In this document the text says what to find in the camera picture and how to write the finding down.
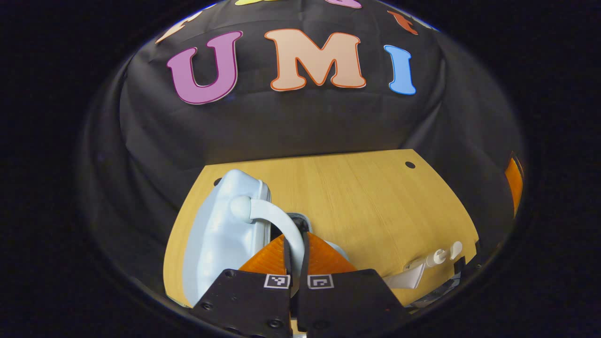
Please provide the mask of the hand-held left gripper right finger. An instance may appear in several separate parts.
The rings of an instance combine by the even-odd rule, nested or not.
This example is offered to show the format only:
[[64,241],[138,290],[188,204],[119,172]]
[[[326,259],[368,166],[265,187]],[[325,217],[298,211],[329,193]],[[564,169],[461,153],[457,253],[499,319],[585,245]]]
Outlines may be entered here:
[[308,338],[388,338],[410,314],[374,269],[314,271],[320,238],[303,234],[296,321]]

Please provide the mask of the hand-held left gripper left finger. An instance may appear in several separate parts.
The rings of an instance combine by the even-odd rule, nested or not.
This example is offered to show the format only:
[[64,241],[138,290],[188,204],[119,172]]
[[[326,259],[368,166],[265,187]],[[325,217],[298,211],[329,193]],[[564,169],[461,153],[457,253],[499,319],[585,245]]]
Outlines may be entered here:
[[293,276],[283,235],[239,269],[224,269],[190,313],[245,338],[291,338]]

